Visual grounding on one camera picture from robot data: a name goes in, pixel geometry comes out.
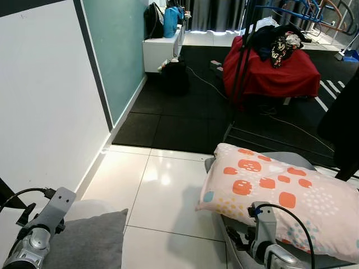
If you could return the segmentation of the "white mop with blue head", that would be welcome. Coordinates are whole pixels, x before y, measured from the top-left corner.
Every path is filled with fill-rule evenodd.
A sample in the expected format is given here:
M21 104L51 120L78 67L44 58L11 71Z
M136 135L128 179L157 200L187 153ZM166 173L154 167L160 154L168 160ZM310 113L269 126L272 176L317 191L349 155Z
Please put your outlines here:
M352 38L352 40L349 42L348 46L346 48L341 49L336 54L334 54L334 58L337 61L343 61L343 62L358 62L357 59L357 51L353 48L354 43L356 42L358 38L358 33Z

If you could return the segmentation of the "pink patterned pillow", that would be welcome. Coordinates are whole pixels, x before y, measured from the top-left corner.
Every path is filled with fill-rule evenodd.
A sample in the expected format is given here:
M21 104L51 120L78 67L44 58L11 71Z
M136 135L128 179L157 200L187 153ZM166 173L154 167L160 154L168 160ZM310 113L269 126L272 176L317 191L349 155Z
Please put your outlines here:
M252 203L280 206L276 237L282 243L358 261L359 192L353 184L227 143L218 144L214 156L196 210L254 226Z

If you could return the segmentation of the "blue bag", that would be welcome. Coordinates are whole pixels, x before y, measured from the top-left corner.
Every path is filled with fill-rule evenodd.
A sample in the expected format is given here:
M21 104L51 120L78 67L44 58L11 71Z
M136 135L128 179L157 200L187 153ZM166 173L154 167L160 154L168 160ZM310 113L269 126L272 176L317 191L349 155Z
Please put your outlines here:
M185 11L182 7L167 5L163 15L163 36L173 38L177 31L177 26L184 20Z

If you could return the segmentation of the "blue metal tube rack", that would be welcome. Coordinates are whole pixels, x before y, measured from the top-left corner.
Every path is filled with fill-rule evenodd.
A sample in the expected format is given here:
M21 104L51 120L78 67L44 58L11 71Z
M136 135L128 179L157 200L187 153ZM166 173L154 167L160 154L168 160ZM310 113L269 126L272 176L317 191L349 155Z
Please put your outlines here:
M250 7L251 11L271 10L336 33L349 36L359 33L357 16L344 0L266 0L266 3L252 3Z

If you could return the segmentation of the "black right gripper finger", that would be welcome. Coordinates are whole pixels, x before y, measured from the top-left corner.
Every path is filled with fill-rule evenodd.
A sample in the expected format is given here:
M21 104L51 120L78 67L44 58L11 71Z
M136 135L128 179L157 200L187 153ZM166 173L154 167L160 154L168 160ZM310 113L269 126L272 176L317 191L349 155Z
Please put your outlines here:
M243 251L243 241L241 234L231 226L226 226L226 233L230 238L233 249L235 249L235 251Z

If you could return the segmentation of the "grey fabric pillow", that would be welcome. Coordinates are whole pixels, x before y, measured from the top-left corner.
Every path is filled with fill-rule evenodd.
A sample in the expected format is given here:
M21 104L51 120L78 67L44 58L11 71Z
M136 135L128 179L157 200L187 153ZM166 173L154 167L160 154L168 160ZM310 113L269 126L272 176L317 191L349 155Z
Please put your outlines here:
M50 241L42 269L121 269L128 209L72 220Z

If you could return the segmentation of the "white low cabinet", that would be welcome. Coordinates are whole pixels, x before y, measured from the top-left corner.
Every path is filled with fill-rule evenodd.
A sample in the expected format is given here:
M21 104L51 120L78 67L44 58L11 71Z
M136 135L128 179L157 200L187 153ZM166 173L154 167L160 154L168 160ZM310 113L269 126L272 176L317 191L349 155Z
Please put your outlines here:
M142 43L144 71L146 73L159 73L159 67L165 61L180 55L184 37L184 26L178 25L178 29L172 38L144 40Z

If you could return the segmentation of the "black backpack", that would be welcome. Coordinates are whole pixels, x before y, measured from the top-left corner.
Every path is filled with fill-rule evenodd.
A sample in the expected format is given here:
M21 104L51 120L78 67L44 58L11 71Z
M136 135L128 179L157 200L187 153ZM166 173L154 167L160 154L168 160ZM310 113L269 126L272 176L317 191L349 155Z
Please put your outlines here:
M181 59L168 61L160 72L160 89L171 95L184 95L189 92L187 65Z

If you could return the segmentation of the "red cloth covered table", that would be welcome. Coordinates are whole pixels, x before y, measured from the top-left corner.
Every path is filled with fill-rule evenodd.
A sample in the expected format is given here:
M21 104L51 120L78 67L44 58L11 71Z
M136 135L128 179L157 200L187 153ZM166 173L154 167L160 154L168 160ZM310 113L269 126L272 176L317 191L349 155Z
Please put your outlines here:
M235 97L234 103L239 103L241 96L235 92L235 77L241 77L243 72L236 73L240 59L240 49L243 45L241 36L233 38L230 52L223 62L222 80L226 97ZM274 68L269 61L262 61L258 54L250 50L248 58L248 74L239 90L243 96L261 95L272 98L314 98L318 96L320 87L320 72L303 50L295 51L292 56L279 68Z

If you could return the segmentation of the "black metal pole stand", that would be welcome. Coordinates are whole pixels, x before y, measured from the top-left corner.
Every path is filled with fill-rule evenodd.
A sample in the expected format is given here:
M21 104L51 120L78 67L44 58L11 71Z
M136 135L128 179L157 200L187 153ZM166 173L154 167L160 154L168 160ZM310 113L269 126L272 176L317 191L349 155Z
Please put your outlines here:
M266 0L248 0L244 12L249 20L259 20L262 15L287 18L288 23L296 20L290 16L280 16L274 11L251 11L252 3L266 3ZM315 165L336 168L334 146L316 133L320 121L334 100L343 91L351 77L358 70L358 62L337 61L338 51L310 50L308 55L320 72L318 96L300 97L297 105L292 98L272 98L261 95L243 96L245 75L248 74L248 58L252 48L243 44L235 77L234 93L241 96L239 103L230 100L240 112L234 115L223 136L223 142L264 152L289 151L300 154Z

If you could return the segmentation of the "black hanging cloth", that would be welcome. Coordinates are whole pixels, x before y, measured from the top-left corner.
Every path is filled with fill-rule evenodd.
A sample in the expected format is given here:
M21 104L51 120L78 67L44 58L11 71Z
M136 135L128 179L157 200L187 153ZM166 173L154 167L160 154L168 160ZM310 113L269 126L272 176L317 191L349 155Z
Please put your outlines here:
M348 181L359 169L359 71L320 121L318 135L334 146L337 179Z

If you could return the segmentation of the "dark grey curtain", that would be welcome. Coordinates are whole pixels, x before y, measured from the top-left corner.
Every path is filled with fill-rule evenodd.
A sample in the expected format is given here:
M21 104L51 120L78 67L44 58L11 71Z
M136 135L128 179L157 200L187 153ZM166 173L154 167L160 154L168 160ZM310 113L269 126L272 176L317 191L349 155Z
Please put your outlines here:
M189 31L236 31L242 26L247 0L183 0L190 18Z

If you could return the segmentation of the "dark clothes pile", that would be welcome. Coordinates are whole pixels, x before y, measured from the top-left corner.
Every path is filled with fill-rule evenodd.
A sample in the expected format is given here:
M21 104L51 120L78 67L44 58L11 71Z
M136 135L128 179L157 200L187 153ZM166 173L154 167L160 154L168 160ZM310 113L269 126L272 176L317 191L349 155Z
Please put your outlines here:
M268 16L257 21L248 44L262 61L269 59L274 68L279 68L310 41L297 26L280 25Z

